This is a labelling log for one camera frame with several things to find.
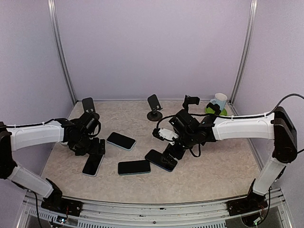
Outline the left aluminium frame post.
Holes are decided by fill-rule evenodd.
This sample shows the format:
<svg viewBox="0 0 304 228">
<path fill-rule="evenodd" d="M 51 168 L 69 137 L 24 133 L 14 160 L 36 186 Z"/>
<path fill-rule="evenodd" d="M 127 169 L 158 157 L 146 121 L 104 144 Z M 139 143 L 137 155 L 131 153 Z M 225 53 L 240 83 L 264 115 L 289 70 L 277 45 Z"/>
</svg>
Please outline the left aluminium frame post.
<svg viewBox="0 0 304 228">
<path fill-rule="evenodd" d="M 67 67 L 67 61 L 61 41 L 61 35 L 60 35 L 60 28 L 59 28 L 59 23 L 58 23 L 58 18 L 57 18 L 57 11 L 56 11 L 56 3 L 54 0 L 48 0 L 47 1 L 48 5 L 48 11 L 50 15 L 50 20 L 51 20 L 51 25 L 52 25 L 52 30 L 54 34 L 54 39 L 55 39 L 55 44 L 57 48 L 57 53 L 59 57 L 59 61 L 61 64 L 61 68 L 63 71 L 63 76 L 64 80 L 67 86 L 67 90 L 71 99 L 71 102 L 73 105 L 77 103 L 77 97 L 76 93 L 72 84 L 72 80 L 69 74 L 69 70 Z"/>
</svg>

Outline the black clamp phone stand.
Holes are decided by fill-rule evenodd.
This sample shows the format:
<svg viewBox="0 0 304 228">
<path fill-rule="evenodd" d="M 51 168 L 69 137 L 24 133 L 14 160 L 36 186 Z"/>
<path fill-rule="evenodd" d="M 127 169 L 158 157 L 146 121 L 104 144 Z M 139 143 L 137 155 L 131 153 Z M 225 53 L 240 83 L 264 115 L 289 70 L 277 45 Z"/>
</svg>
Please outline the black clamp phone stand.
<svg viewBox="0 0 304 228">
<path fill-rule="evenodd" d="M 199 105 L 200 98 L 197 96 L 189 96 L 185 95 L 184 102 L 182 104 L 183 109 L 188 112 L 189 111 L 189 105 Z"/>
</svg>

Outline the white blue mug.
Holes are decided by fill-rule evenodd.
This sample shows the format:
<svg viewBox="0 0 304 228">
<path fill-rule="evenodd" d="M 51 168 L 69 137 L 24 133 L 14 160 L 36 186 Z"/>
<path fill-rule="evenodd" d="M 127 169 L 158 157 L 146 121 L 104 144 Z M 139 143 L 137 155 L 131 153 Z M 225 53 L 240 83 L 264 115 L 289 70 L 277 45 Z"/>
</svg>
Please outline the white blue mug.
<svg viewBox="0 0 304 228">
<path fill-rule="evenodd" d="M 214 94 L 214 98 L 211 99 L 209 102 L 213 105 L 218 105 L 220 110 L 223 111 L 225 108 L 226 102 L 228 97 L 223 93 L 216 93 Z"/>
</svg>

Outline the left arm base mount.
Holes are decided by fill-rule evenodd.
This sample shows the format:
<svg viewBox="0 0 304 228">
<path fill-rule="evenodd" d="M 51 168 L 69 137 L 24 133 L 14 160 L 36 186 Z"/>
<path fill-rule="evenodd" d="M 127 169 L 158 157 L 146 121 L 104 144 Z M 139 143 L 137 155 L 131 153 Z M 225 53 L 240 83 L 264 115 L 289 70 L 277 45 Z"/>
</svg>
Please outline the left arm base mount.
<svg viewBox="0 0 304 228">
<path fill-rule="evenodd" d="M 79 217 L 81 209 L 83 207 L 83 203 L 78 200 L 62 198 L 59 201 L 58 205 L 55 205 L 54 203 L 44 200 L 41 203 L 41 207 L 53 212 L 66 214 L 68 216 Z"/>
</svg>

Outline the phone with teal case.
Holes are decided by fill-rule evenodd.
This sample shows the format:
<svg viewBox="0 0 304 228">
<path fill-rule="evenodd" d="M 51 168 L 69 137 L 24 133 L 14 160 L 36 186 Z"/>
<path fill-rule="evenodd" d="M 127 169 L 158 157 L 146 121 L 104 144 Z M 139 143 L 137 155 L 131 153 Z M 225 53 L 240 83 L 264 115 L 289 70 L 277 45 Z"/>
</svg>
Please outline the phone with teal case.
<svg viewBox="0 0 304 228">
<path fill-rule="evenodd" d="M 118 163 L 119 175 L 134 175 L 151 172 L 150 162 L 147 160 L 122 161 Z"/>
</svg>

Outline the front aluminium rail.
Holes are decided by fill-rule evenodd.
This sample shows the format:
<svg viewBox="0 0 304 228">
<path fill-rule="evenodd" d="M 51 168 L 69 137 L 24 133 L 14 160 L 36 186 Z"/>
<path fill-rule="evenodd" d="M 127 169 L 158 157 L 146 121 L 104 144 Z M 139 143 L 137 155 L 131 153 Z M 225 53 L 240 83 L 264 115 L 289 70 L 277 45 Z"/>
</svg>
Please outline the front aluminium rail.
<svg viewBox="0 0 304 228">
<path fill-rule="evenodd" d="M 243 195 L 190 203 L 133 204 L 81 199 L 78 216 L 40 207 L 41 199 L 27 193 L 16 228 L 292 228 L 283 193 L 272 189 L 265 208 L 234 213 L 231 201 Z"/>
</svg>

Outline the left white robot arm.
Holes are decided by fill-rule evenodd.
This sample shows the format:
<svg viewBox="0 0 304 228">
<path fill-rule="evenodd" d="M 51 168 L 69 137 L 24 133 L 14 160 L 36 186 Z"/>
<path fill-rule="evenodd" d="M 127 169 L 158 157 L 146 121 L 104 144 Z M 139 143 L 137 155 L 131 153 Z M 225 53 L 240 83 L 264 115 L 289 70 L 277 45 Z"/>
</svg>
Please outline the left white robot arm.
<svg viewBox="0 0 304 228">
<path fill-rule="evenodd" d="M 100 130 L 99 115 L 87 112 L 72 120 L 57 118 L 28 125 L 1 123 L 0 177 L 42 196 L 45 208 L 62 211 L 67 204 L 60 188 L 17 164 L 12 153 L 30 146 L 61 142 L 66 143 L 76 156 L 88 154 L 90 158 L 99 159 L 105 154 L 105 142 L 97 137 Z"/>
</svg>

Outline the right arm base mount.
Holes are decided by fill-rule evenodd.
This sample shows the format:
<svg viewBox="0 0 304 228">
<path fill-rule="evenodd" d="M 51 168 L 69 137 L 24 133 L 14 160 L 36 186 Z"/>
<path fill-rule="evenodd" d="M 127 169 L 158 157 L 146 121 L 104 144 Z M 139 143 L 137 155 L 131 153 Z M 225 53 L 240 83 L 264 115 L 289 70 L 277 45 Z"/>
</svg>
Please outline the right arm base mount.
<svg viewBox="0 0 304 228">
<path fill-rule="evenodd" d="M 250 200 L 248 198 L 241 198 L 227 202 L 228 213 L 230 216 L 249 213 L 267 207 L 268 203 L 265 199 L 258 201 L 256 199 Z"/>
</svg>

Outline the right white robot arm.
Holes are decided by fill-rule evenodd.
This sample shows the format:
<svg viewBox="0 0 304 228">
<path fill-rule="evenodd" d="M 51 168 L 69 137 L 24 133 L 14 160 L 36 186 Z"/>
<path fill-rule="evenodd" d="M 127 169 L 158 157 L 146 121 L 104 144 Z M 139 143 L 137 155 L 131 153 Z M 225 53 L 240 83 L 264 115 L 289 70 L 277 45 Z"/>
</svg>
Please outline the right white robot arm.
<svg viewBox="0 0 304 228">
<path fill-rule="evenodd" d="M 300 150 L 297 148 L 297 131 L 287 112 L 280 105 L 267 113 L 254 115 L 223 116 L 219 105 L 208 103 L 213 113 L 202 114 L 202 121 L 197 114 L 189 113 L 189 105 L 199 104 L 198 97 L 185 96 L 183 109 L 168 116 L 174 130 L 156 126 L 153 136 L 170 144 L 162 154 L 168 164 L 180 160 L 185 151 L 191 151 L 194 145 L 202 146 L 208 142 L 236 138 L 258 138 L 274 140 L 274 151 L 264 165 L 259 177 L 255 179 L 243 200 L 243 207 L 253 211 L 271 185 L 283 174 L 286 166 L 293 162 Z"/>
</svg>

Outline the folding phone stand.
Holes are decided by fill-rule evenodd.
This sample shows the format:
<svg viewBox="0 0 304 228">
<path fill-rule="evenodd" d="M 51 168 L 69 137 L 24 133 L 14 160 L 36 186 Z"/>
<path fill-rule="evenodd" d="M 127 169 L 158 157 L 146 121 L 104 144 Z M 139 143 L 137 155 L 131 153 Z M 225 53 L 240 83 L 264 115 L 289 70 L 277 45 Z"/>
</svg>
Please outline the folding phone stand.
<svg viewBox="0 0 304 228">
<path fill-rule="evenodd" d="M 82 106 L 85 113 L 92 114 L 97 120 L 99 120 L 100 116 L 95 111 L 94 101 L 91 97 L 84 98 L 82 100 Z"/>
<path fill-rule="evenodd" d="M 150 121 L 156 122 L 162 119 L 162 113 L 160 110 L 162 109 L 160 102 L 157 98 L 156 94 L 153 94 L 147 98 L 148 104 L 150 106 L 151 111 L 147 114 L 147 118 Z"/>
</svg>

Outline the phone with dark-blue case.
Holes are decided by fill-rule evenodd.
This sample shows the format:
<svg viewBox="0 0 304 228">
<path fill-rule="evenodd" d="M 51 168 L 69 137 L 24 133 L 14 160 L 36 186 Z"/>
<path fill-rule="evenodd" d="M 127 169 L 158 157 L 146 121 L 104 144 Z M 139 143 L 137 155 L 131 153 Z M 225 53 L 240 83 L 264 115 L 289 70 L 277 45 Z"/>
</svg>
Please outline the phone with dark-blue case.
<svg viewBox="0 0 304 228">
<path fill-rule="evenodd" d="M 161 162 L 161 156 L 163 155 L 163 153 L 160 153 L 156 150 L 150 150 L 146 156 L 145 156 L 145 159 L 149 162 L 151 162 L 152 164 L 168 171 L 168 172 L 172 172 L 174 170 L 174 168 L 176 166 L 166 166 L 165 164 L 163 164 Z"/>
</svg>

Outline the green saucer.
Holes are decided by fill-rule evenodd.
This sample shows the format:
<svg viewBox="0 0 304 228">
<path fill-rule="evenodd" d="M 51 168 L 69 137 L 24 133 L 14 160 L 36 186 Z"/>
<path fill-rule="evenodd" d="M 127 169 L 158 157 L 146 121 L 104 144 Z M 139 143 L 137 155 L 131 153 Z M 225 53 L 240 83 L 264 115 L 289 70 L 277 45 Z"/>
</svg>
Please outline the green saucer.
<svg viewBox="0 0 304 228">
<path fill-rule="evenodd" d="M 213 107 L 205 107 L 205 113 L 207 114 L 215 114 L 215 111 L 219 110 L 219 107 L 217 105 L 213 106 Z M 224 108 L 223 110 L 221 110 L 220 114 L 221 116 L 227 116 L 228 113 L 226 111 L 226 109 Z"/>
</svg>

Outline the phone with lilac case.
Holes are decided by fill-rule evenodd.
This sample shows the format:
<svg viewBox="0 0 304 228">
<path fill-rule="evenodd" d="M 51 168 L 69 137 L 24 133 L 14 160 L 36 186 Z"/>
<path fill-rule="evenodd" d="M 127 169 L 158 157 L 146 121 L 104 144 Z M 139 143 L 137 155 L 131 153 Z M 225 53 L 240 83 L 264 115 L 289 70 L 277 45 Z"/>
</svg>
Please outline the phone with lilac case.
<svg viewBox="0 0 304 228">
<path fill-rule="evenodd" d="M 90 154 L 83 167 L 82 174 L 95 177 L 102 163 L 103 154 Z"/>
</svg>

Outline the black clamp stand right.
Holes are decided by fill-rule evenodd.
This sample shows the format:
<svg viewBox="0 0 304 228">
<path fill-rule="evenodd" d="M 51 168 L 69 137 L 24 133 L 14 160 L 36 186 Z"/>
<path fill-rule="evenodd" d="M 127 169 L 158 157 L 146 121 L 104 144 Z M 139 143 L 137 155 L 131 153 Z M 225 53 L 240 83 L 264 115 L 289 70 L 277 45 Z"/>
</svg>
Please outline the black clamp stand right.
<svg viewBox="0 0 304 228">
<path fill-rule="evenodd" d="M 205 112 L 207 114 L 220 115 L 221 109 L 218 104 L 213 104 L 213 103 L 209 102 L 205 108 Z"/>
</svg>

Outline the right aluminium frame post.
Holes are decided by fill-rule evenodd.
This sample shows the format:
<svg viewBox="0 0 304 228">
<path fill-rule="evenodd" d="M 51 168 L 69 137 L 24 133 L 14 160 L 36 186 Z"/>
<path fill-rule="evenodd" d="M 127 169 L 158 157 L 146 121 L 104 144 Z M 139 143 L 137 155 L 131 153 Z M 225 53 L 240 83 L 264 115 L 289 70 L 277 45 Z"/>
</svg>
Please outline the right aluminium frame post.
<svg viewBox="0 0 304 228">
<path fill-rule="evenodd" d="M 257 13 L 257 5 L 258 5 L 258 0 L 251 0 L 250 2 L 250 10 L 249 10 L 249 16 L 248 16 L 248 22 L 247 22 L 247 29 L 245 33 L 245 41 L 243 45 L 243 50 L 240 58 L 240 63 L 238 66 L 237 70 L 237 77 L 233 86 L 232 94 L 230 97 L 230 104 L 234 105 L 240 86 L 241 86 L 241 81 L 243 78 L 244 70 L 246 67 L 246 62 L 247 62 L 247 57 L 249 54 L 250 50 L 250 43 L 252 39 L 252 33 L 254 29 L 254 23 L 255 23 L 255 18 L 256 18 L 256 13 Z"/>
</svg>

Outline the phone with light-blue case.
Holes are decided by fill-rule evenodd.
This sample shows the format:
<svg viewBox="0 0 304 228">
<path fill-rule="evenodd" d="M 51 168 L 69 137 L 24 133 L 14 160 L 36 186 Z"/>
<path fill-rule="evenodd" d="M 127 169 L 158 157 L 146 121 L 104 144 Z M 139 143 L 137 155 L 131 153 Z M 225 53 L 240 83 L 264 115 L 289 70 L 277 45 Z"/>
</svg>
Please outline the phone with light-blue case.
<svg viewBox="0 0 304 228">
<path fill-rule="evenodd" d="M 128 136 L 116 133 L 116 132 L 112 132 L 108 138 L 106 139 L 106 141 L 112 145 L 115 145 L 119 148 L 125 149 L 130 151 L 133 146 L 136 144 L 136 140 L 132 139 Z"/>
</svg>

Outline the aluminium frame post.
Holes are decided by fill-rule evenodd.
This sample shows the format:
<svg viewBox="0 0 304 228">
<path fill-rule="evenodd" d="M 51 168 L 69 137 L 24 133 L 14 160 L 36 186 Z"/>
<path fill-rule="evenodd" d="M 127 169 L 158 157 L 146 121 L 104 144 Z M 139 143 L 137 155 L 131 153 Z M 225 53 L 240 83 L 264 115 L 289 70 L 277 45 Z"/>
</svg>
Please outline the aluminium frame post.
<svg viewBox="0 0 304 228">
<path fill-rule="evenodd" d="M 249 10 L 249 16 L 248 16 L 248 22 L 247 22 L 247 29 L 245 33 L 245 41 L 243 45 L 243 50 L 240 58 L 240 63 L 238 66 L 237 70 L 237 77 L 233 86 L 232 94 L 230 97 L 230 104 L 234 105 L 240 86 L 241 86 L 241 81 L 243 78 L 244 70 L 246 67 L 246 62 L 247 62 L 247 57 L 249 54 L 250 50 L 250 43 L 252 39 L 252 33 L 254 29 L 254 23 L 255 23 L 255 18 L 256 18 L 256 13 L 257 13 L 257 5 L 258 5 L 258 0 L 251 0 L 250 2 L 250 10 Z"/>
<path fill-rule="evenodd" d="M 64 80 L 67 86 L 67 90 L 71 99 L 71 102 L 73 105 L 77 103 L 77 97 L 76 93 L 72 84 L 72 80 L 69 74 L 69 70 L 67 67 L 67 61 L 61 41 L 61 35 L 60 35 L 60 28 L 59 28 L 59 23 L 58 23 L 58 18 L 57 18 L 57 11 L 56 11 L 56 3 L 54 0 L 48 0 L 47 1 L 48 5 L 48 11 L 50 15 L 50 20 L 51 20 L 51 25 L 52 25 L 52 30 L 54 34 L 54 39 L 55 39 L 55 44 L 57 48 L 57 53 L 59 57 L 59 61 L 61 64 L 61 68 L 63 71 L 63 76 Z"/>
</svg>

